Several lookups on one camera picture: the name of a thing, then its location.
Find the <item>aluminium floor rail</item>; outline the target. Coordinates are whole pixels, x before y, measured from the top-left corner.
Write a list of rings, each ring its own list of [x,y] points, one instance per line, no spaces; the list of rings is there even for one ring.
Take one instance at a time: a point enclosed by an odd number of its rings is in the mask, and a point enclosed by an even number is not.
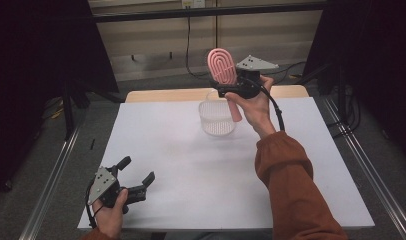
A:
[[[36,240],[41,225],[53,199],[56,187],[76,143],[80,127],[75,127],[64,141],[50,176],[40,194],[40,197],[30,214],[28,221],[18,240]]]
[[[370,158],[360,145],[351,128],[345,125],[344,121],[339,117],[336,104],[331,99],[324,100],[324,104],[328,108],[332,118],[337,121],[337,126],[340,130],[339,135],[345,139],[347,145],[350,147],[350,150],[362,168],[362,171],[384,206],[387,214],[391,218],[391,221],[395,225],[402,239],[406,240],[406,213],[403,208],[385,185],[383,179],[370,161]]]

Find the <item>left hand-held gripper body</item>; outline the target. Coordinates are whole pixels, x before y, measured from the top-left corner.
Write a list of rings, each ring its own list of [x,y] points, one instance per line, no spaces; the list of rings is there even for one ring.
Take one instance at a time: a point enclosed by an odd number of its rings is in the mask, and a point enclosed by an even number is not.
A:
[[[110,168],[100,167],[86,193],[86,205],[91,206],[96,200],[100,200],[104,207],[112,208],[123,190],[117,178],[118,172],[123,169],[124,166],[118,165]],[[140,185],[128,188],[128,197],[122,208],[124,214],[129,211],[130,204],[146,200],[147,188],[148,178],[145,178]]]

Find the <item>person's right hand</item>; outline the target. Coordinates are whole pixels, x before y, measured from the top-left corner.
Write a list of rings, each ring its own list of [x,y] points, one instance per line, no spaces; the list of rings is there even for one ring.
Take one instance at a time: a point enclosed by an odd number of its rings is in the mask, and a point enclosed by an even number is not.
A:
[[[244,99],[236,93],[228,92],[225,98],[242,108],[248,123],[260,138],[276,132],[270,118],[270,100],[265,93],[260,92],[254,98]]]

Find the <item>black metal stand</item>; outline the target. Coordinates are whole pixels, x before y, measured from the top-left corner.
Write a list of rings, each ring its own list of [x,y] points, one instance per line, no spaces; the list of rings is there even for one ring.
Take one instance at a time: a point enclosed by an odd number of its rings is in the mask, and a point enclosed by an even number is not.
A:
[[[65,139],[68,140],[75,130],[72,104],[79,109],[86,109],[89,107],[90,101],[86,96],[85,85],[78,79],[66,80],[63,83],[62,100],[66,126]]]

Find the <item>black curtain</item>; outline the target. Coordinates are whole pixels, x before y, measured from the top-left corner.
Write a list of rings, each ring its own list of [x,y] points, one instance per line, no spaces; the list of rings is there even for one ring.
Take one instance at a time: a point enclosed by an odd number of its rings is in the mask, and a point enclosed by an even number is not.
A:
[[[118,86],[90,0],[0,0],[0,192],[42,124],[45,103]]]
[[[304,68],[346,82],[406,156],[406,0],[326,0]]]

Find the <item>pink vented hairbrush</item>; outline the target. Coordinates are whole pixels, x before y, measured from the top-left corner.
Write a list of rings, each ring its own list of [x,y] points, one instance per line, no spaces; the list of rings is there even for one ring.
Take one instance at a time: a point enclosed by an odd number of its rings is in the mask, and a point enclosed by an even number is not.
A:
[[[212,79],[217,82],[215,89],[218,91],[218,95],[224,97],[225,92],[222,92],[220,87],[237,84],[235,63],[230,53],[222,48],[212,49],[207,56],[207,65]]]

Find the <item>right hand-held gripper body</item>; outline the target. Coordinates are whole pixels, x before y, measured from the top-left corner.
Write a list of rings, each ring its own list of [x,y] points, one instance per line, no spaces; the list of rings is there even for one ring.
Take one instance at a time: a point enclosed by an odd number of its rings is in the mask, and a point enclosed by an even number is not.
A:
[[[252,55],[247,56],[235,65],[237,73],[236,86],[238,87],[236,94],[245,99],[257,96],[262,85],[260,71],[273,70],[278,67],[278,64],[267,62]]]

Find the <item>white slotted plastic basket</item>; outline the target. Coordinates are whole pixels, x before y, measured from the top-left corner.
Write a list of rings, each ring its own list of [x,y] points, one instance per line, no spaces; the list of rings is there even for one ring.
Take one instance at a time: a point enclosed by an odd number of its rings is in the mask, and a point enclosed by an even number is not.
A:
[[[236,127],[228,103],[218,97],[216,90],[209,91],[199,104],[198,112],[202,130],[211,136],[221,137],[231,134]]]

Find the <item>person's left hand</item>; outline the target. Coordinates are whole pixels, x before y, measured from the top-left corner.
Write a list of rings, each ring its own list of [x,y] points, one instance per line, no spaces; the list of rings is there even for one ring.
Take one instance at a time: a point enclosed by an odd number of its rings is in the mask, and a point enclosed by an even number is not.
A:
[[[96,215],[97,227],[103,231],[119,232],[121,236],[121,230],[123,225],[123,206],[127,200],[128,191],[123,189],[112,208],[104,207],[100,200],[96,200],[92,208]]]

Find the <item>white wall socket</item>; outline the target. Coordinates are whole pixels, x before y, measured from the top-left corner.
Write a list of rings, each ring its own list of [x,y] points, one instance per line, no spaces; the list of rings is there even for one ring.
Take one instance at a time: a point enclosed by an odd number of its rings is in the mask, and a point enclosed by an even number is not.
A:
[[[205,0],[181,0],[183,9],[205,8]]]

